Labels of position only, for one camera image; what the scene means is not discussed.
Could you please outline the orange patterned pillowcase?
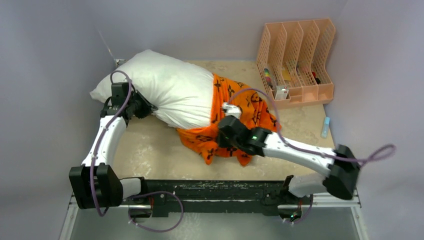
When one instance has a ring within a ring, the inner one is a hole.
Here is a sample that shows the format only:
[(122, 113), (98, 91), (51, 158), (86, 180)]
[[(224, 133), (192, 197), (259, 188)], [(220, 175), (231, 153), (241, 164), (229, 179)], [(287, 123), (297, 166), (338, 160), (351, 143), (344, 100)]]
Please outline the orange patterned pillowcase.
[(258, 91), (242, 82), (213, 76), (210, 119), (205, 127), (177, 129), (182, 144), (200, 155), (207, 165), (214, 157), (235, 157), (248, 165), (263, 156), (266, 137), (280, 129), (277, 118)]

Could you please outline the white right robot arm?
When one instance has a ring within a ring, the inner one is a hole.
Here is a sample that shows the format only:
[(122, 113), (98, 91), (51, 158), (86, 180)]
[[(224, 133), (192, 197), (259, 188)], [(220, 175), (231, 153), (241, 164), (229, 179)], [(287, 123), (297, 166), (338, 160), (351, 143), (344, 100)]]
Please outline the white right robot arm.
[(280, 196), (288, 204), (299, 198), (329, 193), (341, 200), (352, 200), (358, 182), (360, 164), (351, 149), (318, 147), (288, 138), (263, 127), (247, 128), (234, 116), (224, 117), (217, 125), (220, 146), (235, 147), (251, 156), (286, 160), (314, 172), (288, 177)]

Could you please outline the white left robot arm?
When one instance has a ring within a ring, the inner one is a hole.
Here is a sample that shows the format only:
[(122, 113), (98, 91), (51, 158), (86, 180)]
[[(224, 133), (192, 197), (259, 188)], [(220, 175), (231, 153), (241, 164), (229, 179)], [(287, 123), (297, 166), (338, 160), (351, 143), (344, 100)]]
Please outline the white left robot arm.
[(103, 216), (108, 208), (120, 206), (129, 197), (138, 205), (148, 201), (149, 191), (143, 177), (120, 179), (112, 165), (131, 118), (143, 119), (154, 109), (130, 83), (112, 83), (92, 147), (81, 165), (72, 167), (68, 174), (80, 209), (97, 209)]

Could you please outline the white pillow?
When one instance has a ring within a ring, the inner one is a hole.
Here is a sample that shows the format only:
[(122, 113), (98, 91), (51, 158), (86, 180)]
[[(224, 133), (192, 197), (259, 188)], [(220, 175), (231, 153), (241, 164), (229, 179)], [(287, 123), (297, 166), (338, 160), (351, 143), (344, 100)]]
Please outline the white pillow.
[(104, 103), (112, 95), (112, 83), (125, 81), (125, 72), (135, 89), (157, 108), (153, 115), (170, 127), (189, 130), (210, 125), (212, 72), (150, 49), (136, 54), (117, 70), (119, 73), (107, 75), (90, 92), (92, 99)]

